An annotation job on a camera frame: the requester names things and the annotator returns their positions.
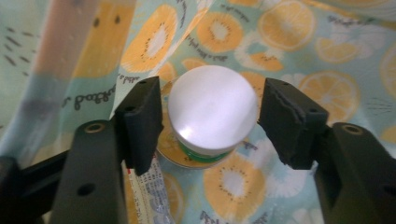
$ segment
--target tablecloth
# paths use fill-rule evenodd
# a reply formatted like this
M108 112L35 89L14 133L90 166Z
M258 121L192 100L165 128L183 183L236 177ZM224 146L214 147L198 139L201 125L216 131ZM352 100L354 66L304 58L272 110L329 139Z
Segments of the tablecloth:
M10 123L36 80L30 71L48 5L0 2L0 136L38 132ZM109 119L137 81L159 76L163 87L205 64L239 72L259 98L266 77L287 81L330 112L329 125L365 127L396 158L395 22L391 0L103 0L35 161L68 149L78 125ZM282 164L259 125L208 169L157 157L176 223L323 223L316 165Z

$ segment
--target white lid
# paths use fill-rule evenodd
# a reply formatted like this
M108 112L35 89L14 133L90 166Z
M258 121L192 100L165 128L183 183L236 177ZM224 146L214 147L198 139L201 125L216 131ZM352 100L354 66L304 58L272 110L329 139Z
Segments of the white lid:
M216 65L181 76L168 98L178 140L204 155L219 155L240 143L256 123L257 96L235 71Z

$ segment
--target fabric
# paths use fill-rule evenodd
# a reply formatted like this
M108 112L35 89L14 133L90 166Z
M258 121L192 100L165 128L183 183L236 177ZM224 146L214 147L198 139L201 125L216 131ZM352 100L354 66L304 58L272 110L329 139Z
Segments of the fabric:
M0 136L32 76L49 2L0 2ZM35 161L68 149L80 124L109 119L137 81L159 76L164 87L205 64L239 72L259 97L266 77L288 81L331 113L329 125L365 127L396 158L395 20L392 0L103 0ZM258 125L219 165L160 165L177 223L323 222L315 166L283 165Z

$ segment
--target white container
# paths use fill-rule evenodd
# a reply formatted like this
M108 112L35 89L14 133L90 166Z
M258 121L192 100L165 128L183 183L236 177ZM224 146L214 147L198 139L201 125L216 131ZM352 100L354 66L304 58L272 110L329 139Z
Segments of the white container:
M233 150L254 127L257 113L257 96L250 84L222 66L190 70L175 82L168 97L174 135L193 160L213 161Z

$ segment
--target black metal bracket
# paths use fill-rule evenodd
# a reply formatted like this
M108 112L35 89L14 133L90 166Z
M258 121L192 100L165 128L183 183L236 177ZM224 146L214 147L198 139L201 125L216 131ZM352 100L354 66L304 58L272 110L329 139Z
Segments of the black metal bracket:
M163 128L159 79L136 83L115 114L81 125L70 150L27 169L0 157L0 223L37 223L49 210L55 224L126 223L120 163L137 175L150 167Z
M396 160L366 129L326 125L328 112L287 82L267 78L259 123L293 169L318 162L315 181L326 223L396 220Z

